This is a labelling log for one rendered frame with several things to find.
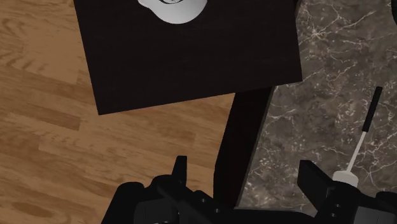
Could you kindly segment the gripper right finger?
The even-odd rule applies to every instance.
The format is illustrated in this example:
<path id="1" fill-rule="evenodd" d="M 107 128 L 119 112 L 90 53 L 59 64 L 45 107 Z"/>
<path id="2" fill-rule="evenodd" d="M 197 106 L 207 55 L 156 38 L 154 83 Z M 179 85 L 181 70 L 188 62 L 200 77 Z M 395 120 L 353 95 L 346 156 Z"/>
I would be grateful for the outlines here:
<path id="1" fill-rule="evenodd" d="M 397 224 L 397 193 L 361 193 L 334 181 L 310 160 L 299 163 L 297 185 L 316 208 L 315 224 Z"/>

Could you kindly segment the dark robot stand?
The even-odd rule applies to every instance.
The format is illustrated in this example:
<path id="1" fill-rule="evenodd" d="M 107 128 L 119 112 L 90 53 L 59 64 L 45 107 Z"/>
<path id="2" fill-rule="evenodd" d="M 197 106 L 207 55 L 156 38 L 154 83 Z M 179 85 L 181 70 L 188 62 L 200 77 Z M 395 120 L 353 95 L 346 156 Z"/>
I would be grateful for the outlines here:
<path id="1" fill-rule="evenodd" d="M 208 0 L 186 24 L 137 0 L 74 0 L 100 115 L 302 80 L 294 0 Z"/>

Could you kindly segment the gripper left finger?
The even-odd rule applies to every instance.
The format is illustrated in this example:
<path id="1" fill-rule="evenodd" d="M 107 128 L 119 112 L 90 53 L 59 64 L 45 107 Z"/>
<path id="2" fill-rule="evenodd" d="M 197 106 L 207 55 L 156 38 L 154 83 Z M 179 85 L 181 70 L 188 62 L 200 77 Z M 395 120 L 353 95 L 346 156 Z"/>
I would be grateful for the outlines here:
<path id="1" fill-rule="evenodd" d="M 230 224 L 230 210 L 200 190 L 186 186 L 187 157 L 178 156 L 171 174 L 149 186 L 122 183 L 101 224 Z"/>

